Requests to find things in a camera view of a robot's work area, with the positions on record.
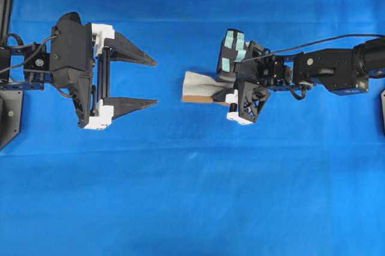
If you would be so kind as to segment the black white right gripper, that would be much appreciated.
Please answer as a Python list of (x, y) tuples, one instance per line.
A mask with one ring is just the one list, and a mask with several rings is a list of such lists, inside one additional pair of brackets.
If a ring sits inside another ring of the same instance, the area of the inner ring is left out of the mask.
[(268, 55), (270, 50), (249, 42), (245, 59), (236, 64), (234, 73), (217, 74), (218, 82), (231, 82), (212, 96), (213, 102), (230, 105), (228, 119), (239, 124), (257, 121), (272, 91), (289, 91), (292, 68), (285, 65), (295, 55)]

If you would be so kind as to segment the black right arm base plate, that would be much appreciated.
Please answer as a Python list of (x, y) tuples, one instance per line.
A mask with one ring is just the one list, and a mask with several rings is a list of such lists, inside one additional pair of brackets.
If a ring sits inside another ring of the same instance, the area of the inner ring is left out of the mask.
[(385, 134), (385, 90), (383, 90), (380, 94), (380, 102), (381, 102), (382, 127), (383, 127), (383, 133)]

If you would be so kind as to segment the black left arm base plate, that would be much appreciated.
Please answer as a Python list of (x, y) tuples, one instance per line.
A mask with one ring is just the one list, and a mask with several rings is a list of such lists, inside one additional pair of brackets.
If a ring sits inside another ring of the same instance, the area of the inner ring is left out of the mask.
[(22, 91), (1, 91), (1, 150), (19, 134), (22, 108)]

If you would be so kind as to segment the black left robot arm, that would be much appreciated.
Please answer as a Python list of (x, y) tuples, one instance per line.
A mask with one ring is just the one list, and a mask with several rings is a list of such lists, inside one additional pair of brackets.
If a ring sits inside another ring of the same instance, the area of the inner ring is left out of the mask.
[(52, 85), (72, 100), (80, 128), (103, 130), (119, 117), (157, 104), (153, 99), (111, 97), (111, 62), (156, 65), (111, 25), (64, 20), (42, 43), (1, 44), (1, 90)]

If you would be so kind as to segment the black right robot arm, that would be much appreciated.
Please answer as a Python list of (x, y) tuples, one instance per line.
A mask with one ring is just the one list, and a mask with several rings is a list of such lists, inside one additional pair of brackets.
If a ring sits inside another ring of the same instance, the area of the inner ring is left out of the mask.
[(229, 84), (212, 100), (230, 106), (227, 118), (248, 125), (257, 121), (272, 91), (289, 91), (303, 100), (320, 84), (348, 96), (367, 93), (370, 79), (384, 77), (384, 37), (352, 49), (321, 49), (283, 55), (255, 41), (226, 36), (220, 49), (217, 80)]

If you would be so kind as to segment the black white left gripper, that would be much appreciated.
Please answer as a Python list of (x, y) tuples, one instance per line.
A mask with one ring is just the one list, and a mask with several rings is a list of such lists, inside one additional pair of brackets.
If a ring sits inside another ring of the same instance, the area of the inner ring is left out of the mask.
[(155, 106), (158, 101), (128, 97), (108, 97), (110, 61), (156, 66), (157, 62), (111, 25), (88, 23), (91, 31), (90, 111), (84, 124), (87, 130), (104, 130), (126, 114)]

